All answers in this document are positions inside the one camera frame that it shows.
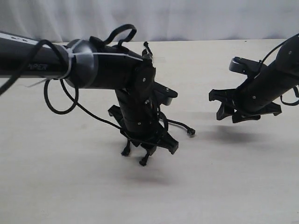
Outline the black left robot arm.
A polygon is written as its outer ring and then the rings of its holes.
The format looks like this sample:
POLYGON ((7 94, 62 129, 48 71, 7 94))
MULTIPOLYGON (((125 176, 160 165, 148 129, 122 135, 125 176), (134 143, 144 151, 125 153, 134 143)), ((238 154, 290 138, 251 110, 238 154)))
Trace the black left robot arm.
POLYGON ((102 41, 96 37, 76 39, 66 45, 48 40, 34 40, 2 32, 0 34, 0 76, 7 82, 5 92, 19 78, 44 78, 80 89, 114 90, 118 105, 108 114, 115 118, 127 145, 141 146, 146 156, 157 147, 170 153, 178 149, 178 141, 168 132, 168 119, 160 105, 169 105, 177 93, 155 81, 156 69, 146 54, 137 54, 121 42, 110 45, 113 37, 102 41))

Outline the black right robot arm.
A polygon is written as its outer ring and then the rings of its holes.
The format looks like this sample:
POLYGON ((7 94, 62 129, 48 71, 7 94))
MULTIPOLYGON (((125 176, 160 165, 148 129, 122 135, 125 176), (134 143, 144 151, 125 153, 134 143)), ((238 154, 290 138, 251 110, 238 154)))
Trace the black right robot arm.
POLYGON ((274 100, 290 89, 299 94, 299 36, 294 35, 276 49, 278 53, 269 64, 264 60, 253 61, 242 57, 232 58, 229 70, 246 75, 245 81, 234 89, 209 92, 209 101, 220 101, 217 120, 227 117, 233 123, 259 120, 267 114, 279 115, 282 110, 274 100))

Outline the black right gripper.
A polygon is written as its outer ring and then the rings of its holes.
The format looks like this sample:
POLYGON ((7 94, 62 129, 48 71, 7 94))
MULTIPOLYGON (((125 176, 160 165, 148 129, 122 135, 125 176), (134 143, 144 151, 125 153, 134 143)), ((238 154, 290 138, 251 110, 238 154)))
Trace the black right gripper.
POLYGON ((215 90, 212 89, 208 94, 209 101, 220 101, 221 105, 216 113, 217 120, 223 120, 232 116, 233 123, 243 121, 259 120, 261 115, 273 114, 277 116, 281 113, 281 106, 276 103, 269 103, 256 112, 249 112, 241 108, 235 98, 235 89, 215 90))

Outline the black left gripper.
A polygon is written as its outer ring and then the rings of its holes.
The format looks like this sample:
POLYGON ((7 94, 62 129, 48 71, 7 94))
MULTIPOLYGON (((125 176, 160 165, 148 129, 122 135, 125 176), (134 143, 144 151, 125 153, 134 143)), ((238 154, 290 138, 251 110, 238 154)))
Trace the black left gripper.
POLYGON ((136 147, 141 146, 149 155, 153 155, 157 147, 166 148, 171 154, 177 151, 178 141, 168 133, 169 120, 164 113, 158 112, 157 118, 142 122, 125 122, 121 108, 116 105, 113 105, 108 113, 120 125, 120 133, 128 142, 136 147))

